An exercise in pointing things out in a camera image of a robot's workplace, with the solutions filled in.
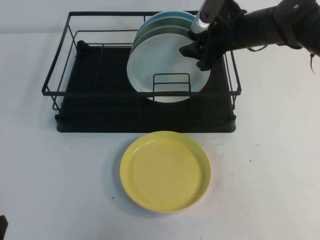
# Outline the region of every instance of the cable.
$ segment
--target cable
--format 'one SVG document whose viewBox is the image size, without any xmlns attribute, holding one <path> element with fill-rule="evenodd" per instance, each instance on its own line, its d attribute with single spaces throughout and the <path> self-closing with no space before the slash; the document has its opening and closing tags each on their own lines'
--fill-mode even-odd
<svg viewBox="0 0 320 240">
<path fill-rule="evenodd" d="M 257 49 L 257 50 L 254 50 L 254 49 L 251 48 L 251 47 L 249 47 L 249 48 L 247 48 L 247 49 L 248 49 L 250 52 L 255 53 L 255 52 L 259 52 L 259 51 L 265 49 L 266 47 L 268 47 L 268 45 L 264 45 L 263 47 L 261 47 L 261 48 L 259 48 L 259 49 Z"/>
<path fill-rule="evenodd" d="M 314 56 L 315 56 L 314 53 L 311 53 L 311 54 L 310 54 L 310 67 L 311 67 L 312 72 L 315 74 L 315 71 L 314 71 L 314 69 L 313 69 L 313 67 L 312 67 L 312 59 L 314 58 Z"/>
</svg>

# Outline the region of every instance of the white backdrop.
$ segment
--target white backdrop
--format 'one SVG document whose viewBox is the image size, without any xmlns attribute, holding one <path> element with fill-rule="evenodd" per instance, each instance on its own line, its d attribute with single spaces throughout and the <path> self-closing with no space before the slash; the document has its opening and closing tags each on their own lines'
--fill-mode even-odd
<svg viewBox="0 0 320 240">
<path fill-rule="evenodd" d="M 248 11 L 281 0 L 237 0 Z M 61 32 L 70 11 L 198 10 L 203 0 L 0 0 L 0 33 Z"/>
</svg>

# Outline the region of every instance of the black dish rack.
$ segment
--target black dish rack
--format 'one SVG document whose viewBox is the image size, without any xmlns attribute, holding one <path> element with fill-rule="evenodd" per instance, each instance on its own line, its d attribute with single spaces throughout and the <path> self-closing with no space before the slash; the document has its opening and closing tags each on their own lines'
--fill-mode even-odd
<svg viewBox="0 0 320 240">
<path fill-rule="evenodd" d="M 58 111 L 55 115 L 58 131 L 230 133 L 236 129 L 234 109 L 241 84 L 232 51 L 211 67 L 208 82 L 200 92 L 192 92 L 190 87 L 189 91 L 157 92 L 153 88 L 153 92 L 136 92 L 131 86 L 127 62 L 132 41 L 137 29 L 156 13 L 69 13 L 42 88 L 43 95 L 53 99 L 52 108 Z M 106 42 L 107 37 L 101 34 L 117 40 Z M 155 82 L 157 75 L 170 74 L 185 75 L 190 86 L 187 73 L 159 72 L 150 81 L 155 86 L 159 84 Z M 189 98 L 161 103 L 154 101 L 157 96 Z"/>
</svg>

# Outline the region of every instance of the plate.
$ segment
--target plate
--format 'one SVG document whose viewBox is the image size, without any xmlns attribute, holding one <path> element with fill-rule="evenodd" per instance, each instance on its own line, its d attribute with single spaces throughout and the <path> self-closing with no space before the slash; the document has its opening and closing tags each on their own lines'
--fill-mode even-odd
<svg viewBox="0 0 320 240">
<path fill-rule="evenodd" d="M 211 167 L 194 140 L 177 132 L 158 131 L 129 146 L 121 160 L 120 178 L 126 193 L 141 207 L 174 213 L 204 195 Z"/>
<path fill-rule="evenodd" d="M 181 30 L 181 27 L 165 28 Z M 148 36 L 140 44 L 137 41 L 127 64 L 127 76 L 133 88 L 137 92 L 151 93 L 153 91 L 189 91 L 189 84 L 187 84 L 189 81 L 187 74 L 189 74 L 191 92 L 199 92 L 206 85 L 210 71 L 201 71 L 196 65 L 198 60 L 184 57 L 179 52 L 180 47 L 189 45 L 192 42 L 187 36 L 179 33 Z M 184 74 L 156 75 L 154 78 L 156 85 L 154 86 L 153 77 L 155 74 L 177 73 Z M 189 96 L 156 96 L 154 100 L 161 103 L 175 103 L 188 98 Z"/>
<path fill-rule="evenodd" d="M 153 15 L 151 18 L 145 21 L 142 24 L 142 26 L 139 28 L 136 34 L 138 34 L 145 26 L 149 25 L 150 23 L 153 23 L 158 19 L 167 18 L 167 17 L 180 17 L 184 19 L 189 19 L 190 21 L 193 21 L 195 19 L 194 15 L 185 11 L 162 11 Z"/>
<path fill-rule="evenodd" d="M 147 32 L 146 34 L 144 34 L 143 36 L 137 38 L 133 45 L 132 45 L 132 49 L 131 49 L 131 53 L 140 45 L 142 44 L 145 40 L 156 36 L 156 35 L 160 35 L 160 34 L 179 34 L 185 37 L 189 37 L 188 36 L 188 32 L 189 29 L 185 28 L 185 27 L 181 27 L 181 26 L 161 26 L 161 27 L 157 27 L 149 32 Z"/>
<path fill-rule="evenodd" d="M 146 33 L 150 32 L 154 29 L 158 29 L 158 28 L 161 28 L 164 26 L 177 26 L 177 27 L 182 27 L 182 28 L 190 30 L 191 24 L 192 24 L 191 20 L 189 20 L 187 18 L 183 18 L 183 17 L 177 17 L 177 16 L 170 16 L 170 17 L 157 19 L 157 20 L 147 24 L 142 29 L 140 29 L 140 31 L 135 35 L 133 45 L 135 45 L 135 43 L 143 35 L 145 35 Z"/>
</svg>

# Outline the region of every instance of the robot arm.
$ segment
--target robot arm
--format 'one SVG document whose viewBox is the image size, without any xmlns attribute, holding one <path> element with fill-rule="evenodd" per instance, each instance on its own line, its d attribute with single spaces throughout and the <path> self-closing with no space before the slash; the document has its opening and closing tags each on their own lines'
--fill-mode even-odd
<svg viewBox="0 0 320 240">
<path fill-rule="evenodd" d="M 206 0 L 189 36 L 194 42 L 180 52 L 198 59 L 202 71 L 227 51 L 271 44 L 305 48 L 320 57 L 320 7 L 316 0 L 283 0 L 247 13 L 233 0 Z"/>
</svg>

